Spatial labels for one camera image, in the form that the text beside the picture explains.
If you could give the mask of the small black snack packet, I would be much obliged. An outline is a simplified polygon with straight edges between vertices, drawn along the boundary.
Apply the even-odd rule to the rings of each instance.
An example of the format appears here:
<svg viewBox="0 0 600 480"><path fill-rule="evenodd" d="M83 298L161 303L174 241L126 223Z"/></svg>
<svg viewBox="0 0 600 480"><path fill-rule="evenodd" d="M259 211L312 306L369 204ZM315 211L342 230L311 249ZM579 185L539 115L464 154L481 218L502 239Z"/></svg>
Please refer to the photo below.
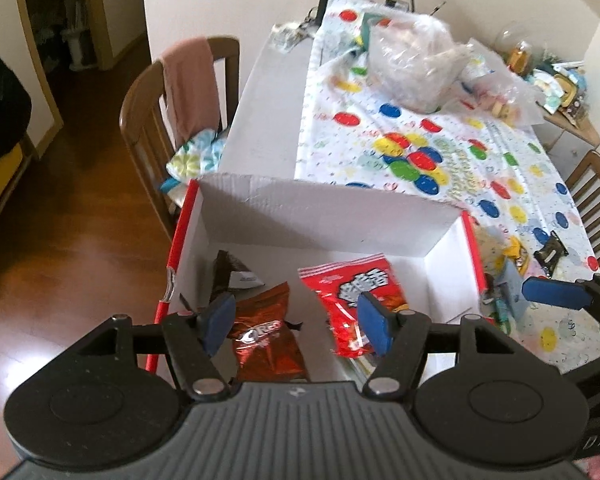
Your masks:
<svg viewBox="0 0 600 480"><path fill-rule="evenodd" d="M550 237L543 246L533 253L535 261L549 278L554 275L560 259L566 255L568 250L555 231L550 232Z"/></svg>

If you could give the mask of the blue white snack packet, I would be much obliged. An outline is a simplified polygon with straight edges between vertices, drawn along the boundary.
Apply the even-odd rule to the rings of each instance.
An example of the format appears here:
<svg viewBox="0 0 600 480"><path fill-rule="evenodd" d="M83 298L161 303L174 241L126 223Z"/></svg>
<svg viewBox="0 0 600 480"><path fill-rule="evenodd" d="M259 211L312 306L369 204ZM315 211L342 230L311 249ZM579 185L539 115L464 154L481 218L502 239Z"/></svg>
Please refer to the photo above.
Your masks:
<svg viewBox="0 0 600 480"><path fill-rule="evenodd" d="M529 307L529 301L522 293L524 280L519 274L516 264L506 259L503 269L494 278L494 289L504 299L506 306L516 321L521 321Z"/></svg>

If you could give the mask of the orange Oreo snack bag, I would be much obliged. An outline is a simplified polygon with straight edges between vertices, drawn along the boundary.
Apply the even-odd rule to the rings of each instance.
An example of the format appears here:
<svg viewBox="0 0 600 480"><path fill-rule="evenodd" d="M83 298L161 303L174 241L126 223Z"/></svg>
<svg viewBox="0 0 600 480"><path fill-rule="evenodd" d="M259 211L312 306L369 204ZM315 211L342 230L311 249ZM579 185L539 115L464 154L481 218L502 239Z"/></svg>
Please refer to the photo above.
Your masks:
<svg viewBox="0 0 600 480"><path fill-rule="evenodd" d="M240 300L228 338L237 361L236 382L306 382L309 372L286 323L290 289L279 284Z"/></svg>

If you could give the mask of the dark brown candy wrapper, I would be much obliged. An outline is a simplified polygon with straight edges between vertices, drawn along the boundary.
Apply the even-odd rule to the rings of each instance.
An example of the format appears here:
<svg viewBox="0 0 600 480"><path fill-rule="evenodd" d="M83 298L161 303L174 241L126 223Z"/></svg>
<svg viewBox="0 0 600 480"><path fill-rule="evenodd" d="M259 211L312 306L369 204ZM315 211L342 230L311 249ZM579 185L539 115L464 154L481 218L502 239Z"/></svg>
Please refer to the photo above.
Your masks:
<svg viewBox="0 0 600 480"><path fill-rule="evenodd" d="M209 302L230 294L239 302L250 292L264 286L264 281L249 266L227 250L219 250L213 263L212 286Z"/></svg>

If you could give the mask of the red lion snack bag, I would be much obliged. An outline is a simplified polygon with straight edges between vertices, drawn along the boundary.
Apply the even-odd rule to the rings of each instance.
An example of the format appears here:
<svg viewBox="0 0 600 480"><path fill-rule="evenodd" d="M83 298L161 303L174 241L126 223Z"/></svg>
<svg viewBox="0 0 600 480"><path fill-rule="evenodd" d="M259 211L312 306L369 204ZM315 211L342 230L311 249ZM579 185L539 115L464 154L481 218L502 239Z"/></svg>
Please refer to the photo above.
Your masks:
<svg viewBox="0 0 600 480"><path fill-rule="evenodd" d="M325 307L335 352L342 358L358 358L372 351L358 324L358 296L363 292L370 292L392 312L410 307L383 254L309 266L299 269L298 275Z"/></svg>

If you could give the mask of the beige snack bag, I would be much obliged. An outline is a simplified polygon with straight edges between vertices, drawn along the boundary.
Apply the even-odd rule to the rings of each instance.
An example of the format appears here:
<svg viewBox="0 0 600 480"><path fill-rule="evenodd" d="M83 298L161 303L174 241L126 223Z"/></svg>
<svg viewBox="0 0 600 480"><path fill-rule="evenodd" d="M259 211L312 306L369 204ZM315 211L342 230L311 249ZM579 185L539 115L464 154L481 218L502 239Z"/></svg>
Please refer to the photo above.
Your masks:
<svg viewBox="0 0 600 480"><path fill-rule="evenodd" d="M500 274L508 248L507 236L496 226L474 226L474 234L484 272Z"/></svg>

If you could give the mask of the right wooden chair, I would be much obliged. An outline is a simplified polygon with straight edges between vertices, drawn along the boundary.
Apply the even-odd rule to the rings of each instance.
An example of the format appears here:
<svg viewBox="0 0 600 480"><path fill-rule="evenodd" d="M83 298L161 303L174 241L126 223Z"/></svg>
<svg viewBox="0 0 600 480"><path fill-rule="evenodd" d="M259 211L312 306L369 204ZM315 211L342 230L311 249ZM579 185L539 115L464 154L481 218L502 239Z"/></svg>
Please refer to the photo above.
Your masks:
<svg viewBox="0 0 600 480"><path fill-rule="evenodd" d="M600 266L600 153L588 151L566 185Z"/></svg>

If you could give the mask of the wooden chair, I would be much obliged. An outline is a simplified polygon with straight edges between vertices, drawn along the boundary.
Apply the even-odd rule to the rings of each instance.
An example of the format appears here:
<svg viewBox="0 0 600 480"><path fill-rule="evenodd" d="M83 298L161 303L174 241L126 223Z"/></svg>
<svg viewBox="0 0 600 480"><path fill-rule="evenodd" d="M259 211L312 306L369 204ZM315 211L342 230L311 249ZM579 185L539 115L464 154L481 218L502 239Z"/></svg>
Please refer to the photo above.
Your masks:
<svg viewBox="0 0 600 480"><path fill-rule="evenodd" d="M600 266L600 153L588 151L566 185Z"/></svg>
<svg viewBox="0 0 600 480"><path fill-rule="evenodd" d="M221 121L218 130L230 128L239 102L240 42L232 36L204 37L214 58ZM140 177L149 203L169 238L174 237L180 206L160 191L168 177L166 163L178 148L166 114L163 68L160 56L132 82L120 112L120 132Z"/></svg>

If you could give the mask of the polka dot party tablecloth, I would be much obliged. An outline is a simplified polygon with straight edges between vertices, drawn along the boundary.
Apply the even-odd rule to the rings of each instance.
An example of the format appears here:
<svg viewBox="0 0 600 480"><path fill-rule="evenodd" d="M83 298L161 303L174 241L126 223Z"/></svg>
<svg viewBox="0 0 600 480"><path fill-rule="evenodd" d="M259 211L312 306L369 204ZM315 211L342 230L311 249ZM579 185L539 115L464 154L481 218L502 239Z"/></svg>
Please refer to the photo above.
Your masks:
<svg viewBox="0 0 600 480"><path fill-rule="evenodd" d="M587 280L598 268L567 185L535 134L479 110L453 87L442 109L418 114L368 72L362 25L375 6L330 0L315 35L294 174L425 196L466 209L477 226L516 236L529 257L555 231L568 250L554 272Z"/></svg>

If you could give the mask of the white drawer cabinet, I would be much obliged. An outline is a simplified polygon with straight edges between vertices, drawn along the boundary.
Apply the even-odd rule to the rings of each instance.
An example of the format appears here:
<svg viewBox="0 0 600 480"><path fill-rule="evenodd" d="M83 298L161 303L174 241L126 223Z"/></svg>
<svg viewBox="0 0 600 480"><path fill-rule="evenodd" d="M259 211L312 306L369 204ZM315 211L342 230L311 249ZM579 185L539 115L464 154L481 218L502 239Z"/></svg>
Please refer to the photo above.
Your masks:
<svg viewBox="0 0 600 480"><path fill-rule="evenodd" d="M543 121L532 129L564 180L589 151L600 146L600 135L588 118L574 126L561 112L548 114L543 110Z"/></svg>

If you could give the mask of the floral seat cushion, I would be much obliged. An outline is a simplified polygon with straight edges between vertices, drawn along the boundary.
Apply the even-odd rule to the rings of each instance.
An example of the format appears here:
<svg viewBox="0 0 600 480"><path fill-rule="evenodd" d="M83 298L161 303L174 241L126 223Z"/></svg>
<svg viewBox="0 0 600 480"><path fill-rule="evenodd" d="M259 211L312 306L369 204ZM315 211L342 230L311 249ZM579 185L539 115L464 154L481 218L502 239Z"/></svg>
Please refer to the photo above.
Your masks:
<svg viewBox="0 0 600 480"><path fill-rule="evenodd" d="M227 137L227 130L204 129L181 145L166 163L168 177L160 185L160 191L166 194L179 184L218 170Z"/></svg>

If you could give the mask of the left wooden chair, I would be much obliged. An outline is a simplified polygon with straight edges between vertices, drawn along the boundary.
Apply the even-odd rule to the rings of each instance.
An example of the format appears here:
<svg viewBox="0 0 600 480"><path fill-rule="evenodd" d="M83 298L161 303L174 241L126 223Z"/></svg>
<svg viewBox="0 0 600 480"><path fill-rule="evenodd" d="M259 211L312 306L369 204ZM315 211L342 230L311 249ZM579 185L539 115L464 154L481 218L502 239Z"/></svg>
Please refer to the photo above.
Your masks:
<svg viewBox="0 0 600 480"><path fill-rule="evenodd" d="M239 102L240 42L232 36L204 37L214 58L221 121L218 130L230 128ZM140 177L149 203L169 238L174 237L180 206L160 191L168 177L166 163L178 148L166 114L163 68L160 56L132 82L120 112L120 132Z"/></svg>

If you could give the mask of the small clear plastic bag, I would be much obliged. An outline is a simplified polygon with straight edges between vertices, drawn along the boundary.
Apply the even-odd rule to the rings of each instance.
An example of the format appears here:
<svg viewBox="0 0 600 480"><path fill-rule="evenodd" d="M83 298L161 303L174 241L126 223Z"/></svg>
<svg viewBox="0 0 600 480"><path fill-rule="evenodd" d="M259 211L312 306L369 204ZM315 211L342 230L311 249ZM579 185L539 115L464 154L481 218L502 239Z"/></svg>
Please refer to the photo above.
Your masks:
<svg viewBox="0 0 600 480"><path fill-rule="evenodd" d="M512 72L502 58L475 38L468 47L471 58L460 74L460 83L480 110L489 112L512 128L528 128L544 122L539 88Z"/></svg>

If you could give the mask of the glass jar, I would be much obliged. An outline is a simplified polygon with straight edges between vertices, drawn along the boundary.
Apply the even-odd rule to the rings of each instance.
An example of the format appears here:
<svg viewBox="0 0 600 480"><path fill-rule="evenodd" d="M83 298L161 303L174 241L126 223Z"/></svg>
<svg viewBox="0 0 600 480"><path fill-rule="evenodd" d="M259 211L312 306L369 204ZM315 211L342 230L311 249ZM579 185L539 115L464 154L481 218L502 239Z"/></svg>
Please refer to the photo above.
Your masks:
<svg viewBox="0 0 600 480"><path fill-rule="evenodd" d="M518 48L518 44L523 41L531 44L529 26L523 22L509 22L496 34L492 49L507 64L512 53Z"/></svg>

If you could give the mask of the pink cloth on chair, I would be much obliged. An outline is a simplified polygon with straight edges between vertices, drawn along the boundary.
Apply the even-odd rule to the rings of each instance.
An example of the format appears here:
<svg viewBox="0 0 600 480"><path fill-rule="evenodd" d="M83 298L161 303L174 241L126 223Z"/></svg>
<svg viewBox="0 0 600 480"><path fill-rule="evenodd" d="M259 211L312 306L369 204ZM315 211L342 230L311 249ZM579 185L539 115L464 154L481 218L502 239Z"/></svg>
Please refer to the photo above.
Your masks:
<svg viewBox="0 0 600 480"><path fill-rule="evenodd" d="M179 148L202 130L218 130L221 121L214 58L204 37L187 38L160 56L166 114Z"/></svg>

